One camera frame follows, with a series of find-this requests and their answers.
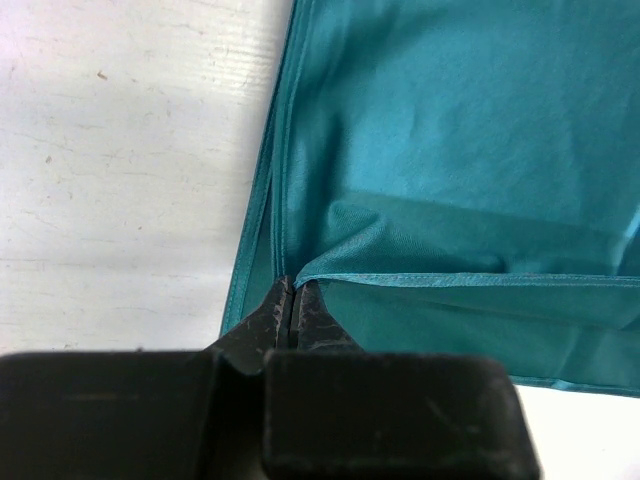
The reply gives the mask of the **teal cloth napkin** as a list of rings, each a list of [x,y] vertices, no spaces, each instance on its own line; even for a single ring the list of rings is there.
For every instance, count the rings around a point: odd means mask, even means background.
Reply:
[[[639,5],[297,1],[223,317],[639,393]]]

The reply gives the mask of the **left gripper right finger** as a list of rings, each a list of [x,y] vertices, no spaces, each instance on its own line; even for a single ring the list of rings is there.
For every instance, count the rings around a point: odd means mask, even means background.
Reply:
[[[506,370],[482,356],[371,353],[297,290],[265,361],[262,462],[271,479],[537,479]]]

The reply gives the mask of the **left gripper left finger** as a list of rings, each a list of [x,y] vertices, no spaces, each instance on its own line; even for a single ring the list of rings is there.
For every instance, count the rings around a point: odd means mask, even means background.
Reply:
[[[263,360],[292,282],[201,350],[25,352],[1,359],[5,479],[261,479]]]

